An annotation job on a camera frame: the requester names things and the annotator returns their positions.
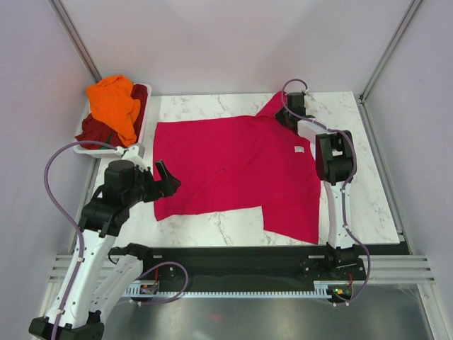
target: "white wall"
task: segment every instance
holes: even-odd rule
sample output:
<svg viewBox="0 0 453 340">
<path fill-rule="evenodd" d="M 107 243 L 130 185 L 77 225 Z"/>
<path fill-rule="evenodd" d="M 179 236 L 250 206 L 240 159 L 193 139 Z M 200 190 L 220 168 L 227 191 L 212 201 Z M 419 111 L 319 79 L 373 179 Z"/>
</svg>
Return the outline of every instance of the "white wall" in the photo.
<svg viewBox="0 0 453 340">
<path fill-rule="evenodd" d="M 154 94 L 361 92 L 410 0 L 62 0 L 100 73 Z"/>
<path fill-rule="evenodd" d="M 5 1 L 0 32 L 0 338 L 29 339 L 71 231 L 47 198 L 42 173 L 53 151 L 73 139 L 91 79 L 47 1 Z M 72 215 L 90 165 L 69 151 L 51 170 L 55 195 Z"/>
<path fill-rule="evenodd" d="M 453 2 L 425 1 L 368 104 L 409 241 L 453 319 Z"/>
</svg>

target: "orange cloth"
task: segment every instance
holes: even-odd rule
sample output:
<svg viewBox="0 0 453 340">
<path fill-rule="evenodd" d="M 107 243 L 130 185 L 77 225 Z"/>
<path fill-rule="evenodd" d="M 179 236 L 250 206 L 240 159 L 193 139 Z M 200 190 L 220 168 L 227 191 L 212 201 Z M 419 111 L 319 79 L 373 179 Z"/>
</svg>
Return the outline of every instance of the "orange cloth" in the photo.
<svg viewBox="0 0 453 340">
<path fill-rule="evenodd" d="M 137 141 L 134 122 L 140 112 L 140 100 L 131 98 L 133 86 L 125 76 L 110 76 L 86 89 L 94 119 L 118 132 L 126 147 Z"/>
</svg>

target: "metal floor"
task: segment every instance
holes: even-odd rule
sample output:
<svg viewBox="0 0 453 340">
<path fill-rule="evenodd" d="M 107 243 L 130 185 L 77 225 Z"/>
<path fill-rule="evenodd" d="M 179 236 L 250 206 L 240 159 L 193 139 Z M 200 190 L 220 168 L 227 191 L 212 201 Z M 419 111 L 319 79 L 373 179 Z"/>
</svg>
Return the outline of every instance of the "metal floor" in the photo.
<svg viewBox="0 0 453 340">
<path fill-rule="evenodd" d="M 369 285 L 349 307 L 307 299 L 186 298 L 116 307 L 109 340 L 433 339 L 415 285 Z"/>
</svg>

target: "pink polo shirt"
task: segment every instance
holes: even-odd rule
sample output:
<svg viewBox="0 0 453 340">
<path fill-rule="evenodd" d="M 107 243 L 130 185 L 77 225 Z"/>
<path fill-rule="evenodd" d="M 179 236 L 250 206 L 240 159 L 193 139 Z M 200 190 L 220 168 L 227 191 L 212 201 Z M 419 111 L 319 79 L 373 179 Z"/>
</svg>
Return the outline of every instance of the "pink polo shirt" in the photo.
<svg viewBox="0 0 453 340">
<path fill-rule="evenodd" d="M 154 202 L 156 219 L 262 207 L 264 230 L 317 244 L 321 184 L 310 142 L 277 122 L 281 107 L 277 93 L 255 116 L 158 123 L 154 161 L 181 187 Z"/>
</svg>

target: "marble table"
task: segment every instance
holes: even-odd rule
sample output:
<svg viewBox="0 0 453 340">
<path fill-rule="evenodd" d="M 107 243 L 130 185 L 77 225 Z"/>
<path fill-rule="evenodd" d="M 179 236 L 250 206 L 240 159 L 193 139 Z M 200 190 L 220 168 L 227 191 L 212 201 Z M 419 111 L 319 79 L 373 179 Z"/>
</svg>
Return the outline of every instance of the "marble table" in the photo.
<svg viewBox="0 0 453 340">
<path fill-rule="evenodd" d="M 271 97 L 271 93 L 151 97 L 151 111 L 145 122 L 142 142 L 146 148 L 145 162 L 152 164 L 152 145 L 158 121 L 255 115 Z M 354 138 L 358 170 L 351 189 L 351 230 L 366 244 L 399 243 L 353 94 L 311 93 L 307 103 L 307 114 L 314 115 L 330 128 L 351 131 Z M 103 183 L 103 173 L 110 161 L 101 160 L 95 188 Z M 320 204 L 319 244 L 325 244 L 328 236 L 328 208 L 324 188 L 321 189 Z M 157 222 L 151 203 L 140 203 L 131 209 L 130 219 L 124 224 L 115 245 L 123 247 L 130 242 L 148 247 L 308 245 L 290 237 L 265 232 L 260 207 L 173 216 Z"/>
</svg>

